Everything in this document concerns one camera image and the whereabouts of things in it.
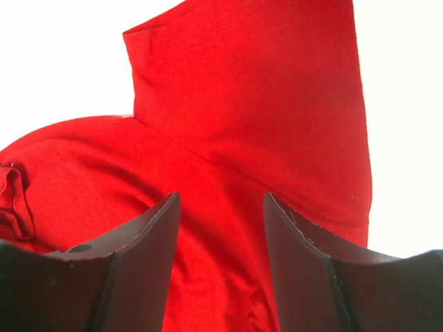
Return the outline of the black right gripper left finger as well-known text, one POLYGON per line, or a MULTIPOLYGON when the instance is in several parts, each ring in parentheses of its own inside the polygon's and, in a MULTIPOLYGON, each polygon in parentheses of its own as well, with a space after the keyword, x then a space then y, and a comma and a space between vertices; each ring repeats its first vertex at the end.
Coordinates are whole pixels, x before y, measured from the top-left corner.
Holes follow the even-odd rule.
POLYGON ((181 198, 66 252, 1 242, 2 331, 160 331, 181 198))

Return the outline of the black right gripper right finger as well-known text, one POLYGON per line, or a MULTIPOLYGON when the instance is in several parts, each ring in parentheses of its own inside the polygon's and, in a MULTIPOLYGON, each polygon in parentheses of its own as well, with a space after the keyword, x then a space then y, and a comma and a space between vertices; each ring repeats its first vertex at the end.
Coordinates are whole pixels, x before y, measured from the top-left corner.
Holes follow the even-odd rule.
POLYGON ((274 194, 264 224, 282 331, 442 330, 442 251, 401 259, 340 238, 274 194))

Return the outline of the red t shirt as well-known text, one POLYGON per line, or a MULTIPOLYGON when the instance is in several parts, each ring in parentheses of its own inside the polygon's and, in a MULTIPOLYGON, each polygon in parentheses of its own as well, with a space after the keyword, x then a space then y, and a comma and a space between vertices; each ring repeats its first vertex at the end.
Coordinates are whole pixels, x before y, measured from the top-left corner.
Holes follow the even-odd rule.
POLYGON ((165 331, 277 331, 262 202, 365 246, 372 199, 351 1, 184 1, 123 35, 130 117, 53 124, 1 152, 1 238, 68 250, 170 192, 165 331))

